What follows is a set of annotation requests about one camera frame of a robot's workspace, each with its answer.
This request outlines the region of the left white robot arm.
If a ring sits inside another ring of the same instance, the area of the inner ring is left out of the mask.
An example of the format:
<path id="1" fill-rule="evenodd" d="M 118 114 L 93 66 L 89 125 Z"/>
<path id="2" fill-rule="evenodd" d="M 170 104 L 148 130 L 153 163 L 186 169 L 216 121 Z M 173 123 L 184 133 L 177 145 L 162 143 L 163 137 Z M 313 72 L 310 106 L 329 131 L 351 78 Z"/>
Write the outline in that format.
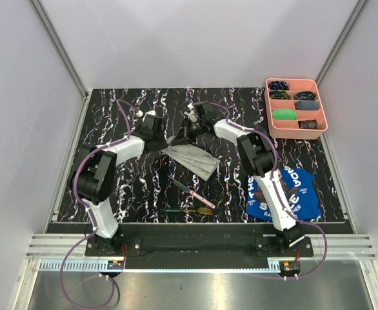
<path id="1" fill-rule="evenodd" d="M 84 144 L 75 158 L 68 184 L 92 223 L 88 245 L 109 256 L 122 251 L 119 224 L 110 205 L 116 167 L 167 147 L 164 121 L 151 110 L 130 136 L 101 146 Z"/>

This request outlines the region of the grey cloth napkin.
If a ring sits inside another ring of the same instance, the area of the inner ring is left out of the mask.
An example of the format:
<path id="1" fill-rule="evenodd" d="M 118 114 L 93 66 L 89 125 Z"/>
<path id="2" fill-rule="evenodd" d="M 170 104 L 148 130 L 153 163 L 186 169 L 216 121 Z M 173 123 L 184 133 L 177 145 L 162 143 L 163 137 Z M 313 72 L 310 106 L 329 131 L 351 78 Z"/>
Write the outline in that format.
<path id="1" fill-rule="evenodd" d="M 172 145 L 173 138 L 175 138 L 175 136 L 167 140 L 168 146 L 161 152 L 187 168 L 202 180 L 208 181 L 220 165 L 220 161 L 210 153 L 190 143 Z"/>

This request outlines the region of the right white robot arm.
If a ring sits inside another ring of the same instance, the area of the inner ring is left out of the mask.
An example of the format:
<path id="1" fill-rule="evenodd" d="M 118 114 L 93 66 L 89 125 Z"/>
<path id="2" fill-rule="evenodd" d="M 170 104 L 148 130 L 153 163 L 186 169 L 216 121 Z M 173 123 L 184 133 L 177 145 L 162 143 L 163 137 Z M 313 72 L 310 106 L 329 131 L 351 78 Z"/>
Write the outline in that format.
<path id="1" fill-rule="evenodd" d="M 215 103 L 202 101 L 188 104 L 184 120 L 174 145 L 195 143 L 198 136 L 210 134 L 237 146 L 243 169 L 263 192 L 275 229 L 275 248 L 283 256 L 290 256 L 303 241 L 304 233 L 292 214 L 277 169 L 277 152 L 263 129 L 252 129 L 217 114 Z"/>

